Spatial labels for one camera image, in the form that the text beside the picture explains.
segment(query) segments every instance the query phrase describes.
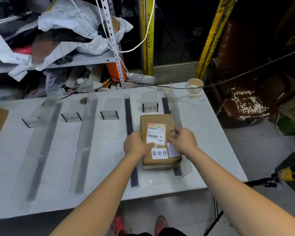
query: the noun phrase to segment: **forearm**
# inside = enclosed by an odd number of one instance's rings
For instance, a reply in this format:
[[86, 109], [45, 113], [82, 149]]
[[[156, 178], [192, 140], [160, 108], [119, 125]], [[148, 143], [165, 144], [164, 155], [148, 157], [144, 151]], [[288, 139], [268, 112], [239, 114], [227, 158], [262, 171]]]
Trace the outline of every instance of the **forearm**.
[[187, 155], [240, 235], [295, 235], [295, 218], [198, 148]]
[[131, 154], [126, 155], [51, 235], [106, 236], [131, 173], [138, 163], [138, 157]]

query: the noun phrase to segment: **sneaker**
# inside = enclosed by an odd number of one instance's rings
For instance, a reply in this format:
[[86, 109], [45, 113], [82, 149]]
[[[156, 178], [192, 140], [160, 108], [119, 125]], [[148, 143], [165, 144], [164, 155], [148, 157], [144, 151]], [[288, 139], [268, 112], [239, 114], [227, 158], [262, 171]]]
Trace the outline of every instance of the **sneaker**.
[[116, 212], [113, 223], [111, 224], [111, 228], [114, 231], [115, 236], [118, 236], [121, 230], [124, 230], [125, 232], [127, 232], [125, 227], [124, 216], [122, 214], [122, 209], [120, 207], [118, 208]]
[[154, 236], [158, 236], [162, 229], [168, 228], [168, 223], [163, 215], [157, 217], [154, 227]]

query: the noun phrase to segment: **chair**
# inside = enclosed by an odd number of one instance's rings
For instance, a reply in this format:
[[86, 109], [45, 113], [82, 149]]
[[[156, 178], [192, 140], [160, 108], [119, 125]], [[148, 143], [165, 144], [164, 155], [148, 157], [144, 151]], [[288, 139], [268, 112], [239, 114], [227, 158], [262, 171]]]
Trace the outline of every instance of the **chair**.
[[[238, 20], [229, 19], [217, 56], [213, 59], [214, 73], [211, 81], [218, 83], [258, 67], [265, 59], [265, 46], [262, 33]], [[223, 111], [229, 118], [252, 121], [275, 113], [274, 102], [263, 94], [255, 81], [262, 73], [263, 69], [259, 69], [212, 86], [211, 90], [220, 103], [216, 115]]]

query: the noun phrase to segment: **tiled floor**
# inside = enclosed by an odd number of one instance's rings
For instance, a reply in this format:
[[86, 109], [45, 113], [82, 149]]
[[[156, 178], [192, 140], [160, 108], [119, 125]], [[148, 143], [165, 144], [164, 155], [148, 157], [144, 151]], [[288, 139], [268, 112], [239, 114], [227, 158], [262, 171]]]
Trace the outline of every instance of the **tiled floor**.
[[[255, 126], [224, 131], [248, 180], [269, 177], [282, 160], [295, 152], [295, 138], [282, 136], [266, 119]], [[255, 187], [255, 190], [295, 216], [295, 192], [286, 184], [281, 187], [281, 191], [265, 187]], [[153, 235], [157, 216], [164, 215], [169, 226], [188, 236], [202, 236], [215, 217], [213, 196], [208, 190], [195, 190], [163, 198], [129, 200], [122, 202], [121, 206], [129, 233], [150, 232]], [[48, 235], [70, 211], [0, 220], [0, 235]], [[209, 234], [236, 235], [236, 230], [226, 216], [220, 219]]]

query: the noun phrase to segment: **white table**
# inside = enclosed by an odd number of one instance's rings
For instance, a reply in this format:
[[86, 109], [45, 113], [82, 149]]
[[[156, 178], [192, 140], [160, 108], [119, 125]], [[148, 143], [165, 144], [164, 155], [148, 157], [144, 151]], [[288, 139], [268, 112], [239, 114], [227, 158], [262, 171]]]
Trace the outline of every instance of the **white table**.
[[[185, 83], [177, 83], [173, 86], [183, 88]], [[123, 98], [130, 94], [134, 131], [140, 131], [140, 116], [143, 114], [141, 93], [161, 89], [160, 87], [142, 87], [101, 92], [98, 93], [98, 109], [101, 104], [104, 104], [106, 98]], [[175, 89], [174, 92], [182, 126], [194, 132], [198, 146], [240, 181], [247, 181], [204, 92], [202, 91], [196, 98], [190, 98], [188, 102], [179, 100], [180, 97], [189, 96], [185, 90]], [[86, 96], [87, 94], [76, 94], [63, 99], [61, 112], [66, 112], [72, 101]], [[161, 99], [162, 94], [158, 93], [158, 97]], [[28, 128], [22, 122], [21, 117], [39, 114], [39, 107], [43, 101], [43, 98], [36, 98], [0, 102], [0, 107], [9, 110], [8, 119], [0, 132], [0, 219], [74, 208], [88, 195], [69, 192], [81, 122], [66, 123], [62, 117], [59, 117], [36, 200], [25, 202], [12, 197], [25, 152], [34, 131], [34, 128]], [[160, 100], [159, 114], [162, 113], [164, 112]], [[126, 124], [111, 122], [108, 126], [99, 123], [96, 119], [94, 129], [84, 192], [91, 192], [124, 156], [122, 144], [126, 138]], [[193, 172], [185, 177], [174, 177], [173, 170], [146, 171], [142, 169], [142, 163], [139, 163], [137, 168], [140, 187], [131, 188], [128, 183], [123, 200], [206, 188], [193, 165]]]

